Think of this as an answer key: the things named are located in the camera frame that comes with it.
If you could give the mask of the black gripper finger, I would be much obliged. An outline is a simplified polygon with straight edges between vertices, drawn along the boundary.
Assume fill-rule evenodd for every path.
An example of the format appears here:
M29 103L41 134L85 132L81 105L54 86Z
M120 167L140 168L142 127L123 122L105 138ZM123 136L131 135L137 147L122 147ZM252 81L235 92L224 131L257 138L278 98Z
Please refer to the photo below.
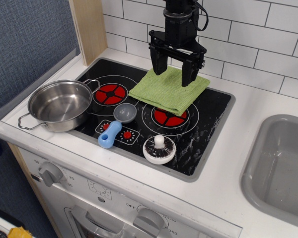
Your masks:
M186 87L195 81L199 70L198 59L186 59L182 65L182 86Z
M150 47L150 57L152 67L156 75L160 75L167 70L168 56L162 49Z

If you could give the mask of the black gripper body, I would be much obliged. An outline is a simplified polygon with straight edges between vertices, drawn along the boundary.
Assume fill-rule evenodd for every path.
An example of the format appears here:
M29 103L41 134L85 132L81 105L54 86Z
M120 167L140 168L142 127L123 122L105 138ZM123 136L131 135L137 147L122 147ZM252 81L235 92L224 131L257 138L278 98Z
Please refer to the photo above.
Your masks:
M178 61L199 60L199 69L204 67L204 54L207 50L196 41L197 32L206 30L198 27L198 16L191 16L186 19L166 18L165 30L149 31L149 47L162 49L165 54Z

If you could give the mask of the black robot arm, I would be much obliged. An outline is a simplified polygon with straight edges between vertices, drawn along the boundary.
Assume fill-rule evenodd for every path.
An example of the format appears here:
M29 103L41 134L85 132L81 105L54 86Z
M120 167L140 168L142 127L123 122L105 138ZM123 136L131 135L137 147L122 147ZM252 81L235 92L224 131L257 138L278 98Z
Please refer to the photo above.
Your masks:
M182 86L195 81L204 66L207 50L197 40L197 32L206 30L207 11L196 0L167 0L163 11L165 30L149 31L150 57L153 70L160 75L167 70L168 58L182 65Z

